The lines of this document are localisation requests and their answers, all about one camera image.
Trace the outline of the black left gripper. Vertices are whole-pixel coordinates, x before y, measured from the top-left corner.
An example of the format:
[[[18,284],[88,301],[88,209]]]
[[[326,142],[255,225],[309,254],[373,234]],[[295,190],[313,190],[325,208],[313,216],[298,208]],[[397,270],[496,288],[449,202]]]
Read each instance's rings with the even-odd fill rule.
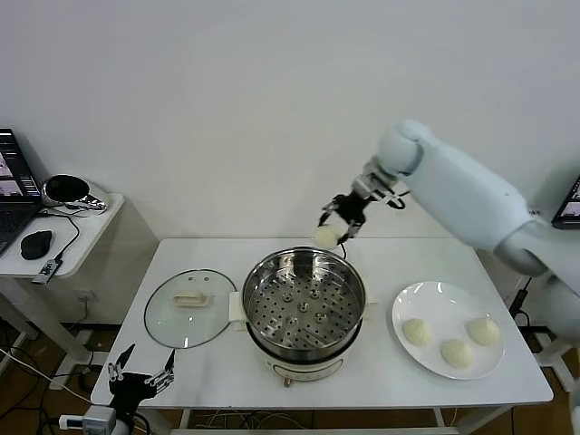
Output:
[[[109,390],[112,394],[109,406],[116,411],[137,410],[143,401],[154,398],[158,392],[164,391],[174,381],[175,349],[169,355],[164,368],[154,375],[122,373],[134,348],[133,343],[119,354],[115,362],[109,362],[107,365],[110,378]]]

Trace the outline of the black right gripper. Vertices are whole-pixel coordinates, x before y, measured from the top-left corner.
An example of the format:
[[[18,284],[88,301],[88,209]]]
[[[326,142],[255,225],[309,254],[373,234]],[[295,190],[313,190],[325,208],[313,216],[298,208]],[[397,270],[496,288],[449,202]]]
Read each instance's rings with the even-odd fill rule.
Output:
[[[348,224],[345,233],[337,240],[338,245],[343,245],[349,239],[355,238],[365,223],[366,217],[363,214],[365,208],[366,199],[362,198],[354,190],[348,195],[339,194],[333,198],[333,201],[323,206],[322,215],[318,219],[318,226],[322,227],[335,211]]]

